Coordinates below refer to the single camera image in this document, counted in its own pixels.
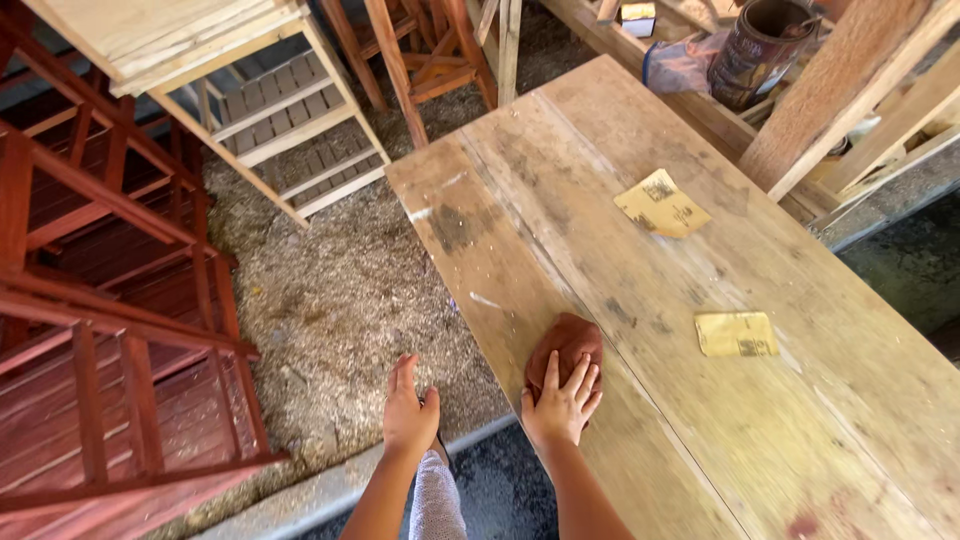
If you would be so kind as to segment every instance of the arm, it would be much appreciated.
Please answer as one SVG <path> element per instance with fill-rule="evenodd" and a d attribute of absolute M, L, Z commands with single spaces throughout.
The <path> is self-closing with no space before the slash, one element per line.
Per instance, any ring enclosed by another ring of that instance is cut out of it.
<path fill-rule="evenodd" d="M 602 392 L 590 395 L 599 368 L 584 355 L 560 388 L 559 355 L 550 354 L 543 393 L 534 406 L 527 388 L 520 398 L 523 427 L 557 491 L 557 514 L 562 540 L 589 538 L 633 539 L 580 454 L 580 433 Z"/>
<path fill-rule="evenodd" d="M 401 356 L 387 379 L 383 457 L 350 514 L 341 540 L 394 540 L 400 533 L 410 482 L 440 424 L 437 388 L 427 389 L 423 407 L 414 391 L 414 367 L 418 360 L 417 355 Z"/>

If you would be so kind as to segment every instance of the wooden tabletop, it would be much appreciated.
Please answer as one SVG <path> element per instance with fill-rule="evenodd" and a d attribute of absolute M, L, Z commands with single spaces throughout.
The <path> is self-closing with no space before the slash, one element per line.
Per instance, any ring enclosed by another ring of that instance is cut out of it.
<path fill-rule="evenodd" d="M 659 168 L 686 238 L 613 203 Z M 387 176 L 515 408 L 558 312 L 603 329 L 581 448 L 638 539 L 960 538 L 960 373 L 609 57 Z M 778 356 L 703 355 L 695 313 L 754 309 Z"/>

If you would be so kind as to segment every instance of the sandpaper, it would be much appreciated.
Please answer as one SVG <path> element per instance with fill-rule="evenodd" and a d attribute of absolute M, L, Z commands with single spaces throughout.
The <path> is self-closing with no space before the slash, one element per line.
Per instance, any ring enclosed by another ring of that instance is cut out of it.
<path fill-rule="evenodd" d="M 530 354 L 527 367 L 523 370 L 525 385 L 533 394 L 534 404 L 540 400 L 543 380 L 546 378 L 546 365 L 553 351 L 560 353 L 560 386 L 563 387 L 584 353 L 590 354 L 591 364 L 601 367 L 603 338 L 600 327 L 573 313 L 561 313 L 557 316 L 550 330 L 546 331 L 540 343 L 534 348 L 534 352 Z M 602 378 L 603 374 L 597 375 L 590 394 L 600 391 Z"/>

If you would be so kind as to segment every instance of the sawdust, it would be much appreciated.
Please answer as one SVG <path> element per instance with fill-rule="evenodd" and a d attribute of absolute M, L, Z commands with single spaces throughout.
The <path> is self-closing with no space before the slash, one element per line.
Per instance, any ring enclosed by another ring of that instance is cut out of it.
<path fill-rule="evenodd" d="M 524 4 L 517 89 L 522 93 L 595 57 L 545 8 Z M 365 107 L 392 159 L 413 151 L 382 61 L 373 71 L 392 110 Z M 420 106 L 431 140 L 486 112 L 467 85 Z M 329 138 L 358 126 L 348 122 Z M 275 159 L 276 173 L 302 176 L 302 147 Z M 385 180 L 298 227 L 224 162 L 211 159 L 206 186 L 217 204 L 210 239 L 234 253 L 244 338 L 263 359 L 253 367 L 271 447 L 280 463 L 194 508 L 146 537 L 195 534 L 273 493 L 343 462 L 381 439 L 387 373 L 403 352 L 419 352 L 417 385 L 436 384 L 446 441 L 507 414 L 503 397 L 430 256 Z"/>

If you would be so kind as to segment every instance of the concrete ledge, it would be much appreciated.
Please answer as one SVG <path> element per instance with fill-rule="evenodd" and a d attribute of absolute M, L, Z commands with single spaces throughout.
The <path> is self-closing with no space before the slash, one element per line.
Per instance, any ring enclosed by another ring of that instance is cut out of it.
<path fill-rule="evenodd" d="M 516 422 L 511 413 L 445 442 L 451 456 Z M 193 537 L 193 540 L 286 540 L 346 512 L 360 500 L 383 443 L 288 487 Z"/>

